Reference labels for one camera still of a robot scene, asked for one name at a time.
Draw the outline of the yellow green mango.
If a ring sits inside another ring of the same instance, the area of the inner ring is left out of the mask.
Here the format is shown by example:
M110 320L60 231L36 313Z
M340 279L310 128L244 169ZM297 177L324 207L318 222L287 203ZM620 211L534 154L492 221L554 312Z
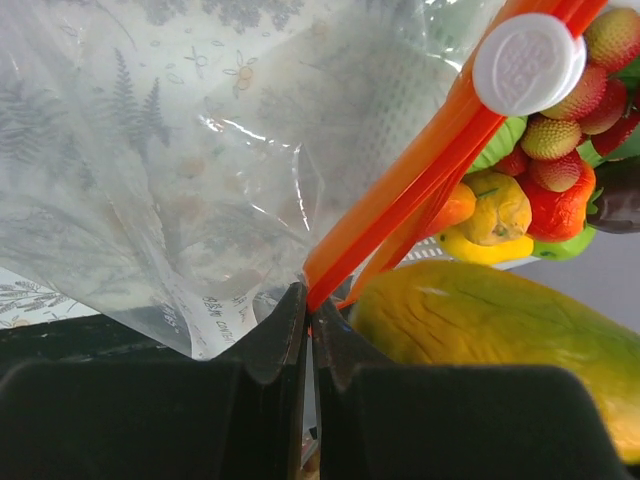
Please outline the yellow green mango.
M566 369L618 455L639 461L639 334L562 292L507 270L430 260L376 275L348 322L401 364Z

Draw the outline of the clear zip bag orange zipper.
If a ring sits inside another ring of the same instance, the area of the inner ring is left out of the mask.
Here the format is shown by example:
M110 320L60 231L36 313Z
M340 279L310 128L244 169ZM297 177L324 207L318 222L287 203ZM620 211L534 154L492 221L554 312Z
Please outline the clear zip bag orange zipper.
M5 1L1 265L188 357L360 277L602 1Z

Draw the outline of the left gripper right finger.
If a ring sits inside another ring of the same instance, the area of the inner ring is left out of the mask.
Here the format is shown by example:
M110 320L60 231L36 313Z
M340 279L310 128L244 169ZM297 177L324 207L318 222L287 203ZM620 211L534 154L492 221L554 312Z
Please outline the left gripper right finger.
M310 324L324 479L630 475L565 370L398 365L332 305Z

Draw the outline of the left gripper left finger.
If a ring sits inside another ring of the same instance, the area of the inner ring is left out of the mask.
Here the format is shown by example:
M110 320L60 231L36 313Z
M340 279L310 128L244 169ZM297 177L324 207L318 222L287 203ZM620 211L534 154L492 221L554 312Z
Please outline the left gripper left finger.
M5 479L294 479L306 290L196 361L103 315L1 334Z

